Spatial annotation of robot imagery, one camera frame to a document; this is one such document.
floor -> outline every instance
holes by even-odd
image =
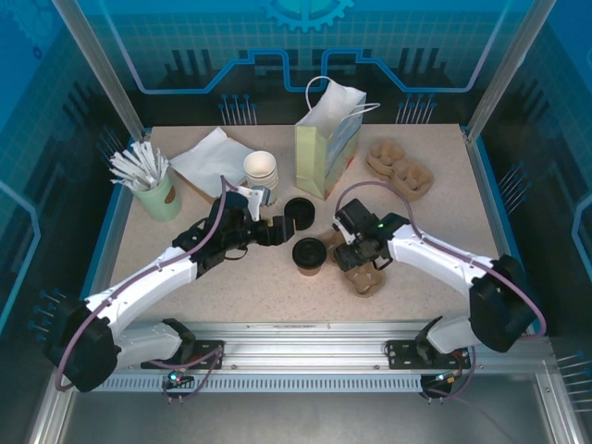
[[[154,394],[76,395],[62,444],[99,443],[545,443],[529,379],[478,376],[460,401],[418,394],[204,394],[167,405]]]

speckled tabletop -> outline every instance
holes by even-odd
[[[192,148],[215,127],[154,128],[152,144],[169,157]],[[387,284],[363,299],[350,293],[336,266],[325,264],[314,277],[298,272],[291,259],[293,244],[326,231],[341,192],[361,180],[374,179],[365,155],[379,139],[397,141],[407,155],[429,167],[432,189],[412,203],[419,226],[429,234],[472,253],[496,257],[497,251],[458,125],[364,125],[358,151],[326,202],[294,186],[293,126],[225,127],[227,134],[254,150],[277,159],[277,202],[262,213],[280,215],[285,202],[308,197],[316,208],[312,227],[297,232],[279,247],[252,246],[238,262],[225,262],[199,280],[182,287],[146,310],[139,320],[176,317],[186,322],[384,321],[431,319],[467,310],[459,293],[421,270],[393,263],[386,268]],[[210,204],[179,178],[181,213],[171,222],[153,221],[134,199],[119,248],[112,282],[152,262],[177,235],[207,216]],[[404,207],[387,190],[363,187],[353,191],[378,217],[388,212],[405,215]]]

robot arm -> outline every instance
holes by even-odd
[[[259,220],[258,208],[263,194],[263,191],[242,187],[236,192],[227,192],[214,236],[190,256],[160,267],[161,263],[179,257],[200,243],[214,225],[219,199],[212,205],[209,217],[181,233],[171,247],[142,270],[84,301],[60,303],[43,347],[45,356],[54,365],[59,365],[74,333],[91,312],[125,282],[156,265],[157,271],[131,283],[84,329],[69,355],[64,374],[78,390],[90,391],[102,384],[116,368],[125,365],[173,357],[179,364],[188,362],[194,336],[174,319],[131,331],[126,327],[155,302],[221,264],[228,251],[246,251],[252,243],[271,246],[288,241],[294,234],[291,218],[275,216],[272,223]]]
[[[476,261],[492,268],[525,289],[524,273],[510,256],[493,260],[464,252],[425,233],[417,236],[408,219],[391,213],[379,220],[357,199],[335,214],[334,225],[346,240],[335,250],[335,260],[341,270],[348,271],[369,262],[377,269],[393,261],[403,262],[447,283],[467,300],[468,316],[435,319],[416,338],[417,351],[427,364],[438,354],[479,343],[496,352],[506,352],[536,318],[513,291],[472,265],[472,261]],[[466,263],[445,253],[432,246],[429,240],[471,260]]]

paper bag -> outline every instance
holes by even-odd
[[[313,81],[328,79],[327,90],[311,107],[308,90]],[[362,114],[379,104],[366,104],[366,93],[319,76],[306,86],[310,110],[296,124],[296,186],[326,199],[349,166],[358,144]]]

cup lid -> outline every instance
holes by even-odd
[[[292,249],[292,259],[299,268],[314,270],[327,259],[327,247],[316,238],[300,239]]]
[[[296,222],[296,229],[308,229],[315,222],[315,206],[303,197],[295,197],[284,206],[284,216],[291,217]]]

